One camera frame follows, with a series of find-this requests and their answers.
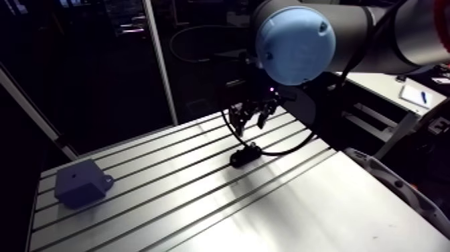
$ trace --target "black cable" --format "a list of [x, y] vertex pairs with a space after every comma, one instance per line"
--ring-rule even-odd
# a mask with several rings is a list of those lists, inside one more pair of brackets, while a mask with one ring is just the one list
[[209, 62], [211, 60], [210, 58], [200, 58], [200, 59], [197, 59], [197, 60], [191, 60], [191, 59], [183, 58], [180, 55], [178, 55], [177, 53], [175, 53], [175, 50], [173, 49], [173, 41], [178, 35], [180, 35], [180, 34], [182, 34], [184, 32], [191, 31], [193, 29], [200, 29], [200, 28], [206, 28], [206, 27], [229, 28], [229, 29], [246, 29], [245, 27], [235, 27], [235, 26], [226, 26], [226, 25], [199, 25], [199, 26], [194, 26], [194, 27], [189, 27], [189, 28], [183, 29], [183, 30], [177, 32], [176, 34], [174, 34], [172, 36], [172, 38], [170, 38], [169, 49], [170, 49], [170, 52], [172, 53], [172, 55], [174, 55], [175, 58], [177, 58], [178, 60], [181, 60], [181, 61], [184, 61], [184, 62], [187, 62], [187, 63], [204, 63], [204, 62]]
[[[389, 8], [386, 13], [380, 18], [380, 20], [376, 23], [374, 28], [370, 31], [368, 34], [366, 40], [364, 43], [355, 51], [353, 56], [350, 58], [347, 66], [344, 68], [344, 71], [341, 74], [340, 81], [337, 83], [336, 88], [341, 89], [344, 85], [348, 73], [355, 68], [364, 58], [366, 55], [368, 49], [373, 43], [374, 36], [377, 34], [377, 32], [381, 29], [381, 27], [397, 12], [397, 10], [408, 0], [400, 0], [396, 4], [394, 4], [391, 8]], [[231, 128], [231, 125], [229, 124], [228, 120], [225, 118], [225, 114], [223, 112], [222, 106], [219, 103], [219, 109], [220, 113], [222, 114], [222, 118], [227, 126], [227, 128], [232, 132], [233, 136], [245, 147], [248, 147], [248, 145], [236, 134], [236, 132]], [[278, 155], [287, 155], [290, 153], [293, 153], [294, 151], [297, 151], [298, 149], [301, 149], [303, 146], [305, 146], [315, 135], [315, 131], [317, 131], [316, 127], [318, 126], [318, 119], [317, 119], [317, 112], [316, 117], [314, 118], [313, 124], [310, 126], [311, 133], [297, 146], [288, 149], [286, 151], [280, 151], [280, 152], [265, 152], [263, 151], [263, 155], [269, 155], [269, 156], [278, 156]]]

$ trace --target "desk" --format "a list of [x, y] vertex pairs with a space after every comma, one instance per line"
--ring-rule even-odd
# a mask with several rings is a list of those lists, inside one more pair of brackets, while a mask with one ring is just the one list
[[[244, 140], [267, 151], [310, 131], [282, 108]], [[236, 170], [240, 149], [218, 113], [90, 157], [116, 182], [106, 198], [68, 210], [42, 173], [30, 251], [433, 251], [449, 241], [320, 138]]]
[[[384, 156], [398, 140], [408, 134], [429, 111], [433, 110], [447, 99], [446, 96], [415, 82], [410, 78], [407, 78], [405, 82], [397, 82], [395, 78], [396, 77], [392, 75], [372, 73], [349, 73], [347, 75], [347, 80], [352, 84], [355, 84], [408, 112], [403, 120], [395, 125], [396, 127], [392, 131], [392, 134], [389, 134], [387, 139], [385, 139], [386, 143], [375, 154], [378, 159], [382, 158], [382, 156]], [[420, 107], [400, 98], [402, 87], [406, 84], [432, 94], [433, 100], [431, 101], [430, 109]]]

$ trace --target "blue pen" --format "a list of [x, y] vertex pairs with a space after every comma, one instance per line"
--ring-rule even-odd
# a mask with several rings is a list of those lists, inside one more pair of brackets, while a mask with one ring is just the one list
[[427, 103], [426, 93], [422, 91], [421, 94], [422, 94], [423, 103], [426, 104]]

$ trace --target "blue joint cap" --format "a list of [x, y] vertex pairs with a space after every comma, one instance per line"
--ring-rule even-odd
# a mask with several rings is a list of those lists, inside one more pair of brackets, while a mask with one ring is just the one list
[[336, 38], [326, 17], [314, 9], [281, 9], [259, 27], [255, 42], [260, 65], [276, 82], [299, 85], [327, 69]]

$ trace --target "white paper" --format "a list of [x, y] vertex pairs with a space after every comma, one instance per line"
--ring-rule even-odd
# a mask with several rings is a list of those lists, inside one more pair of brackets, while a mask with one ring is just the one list
[[437, 84], [450, 84], [450, 79], [448, 78], [432, 78], [431, 80]]
[[400, 91], [400, 98], [429, 109], [431, 101], [433, 100], [433, 95], [413, 86], [404, 85]]

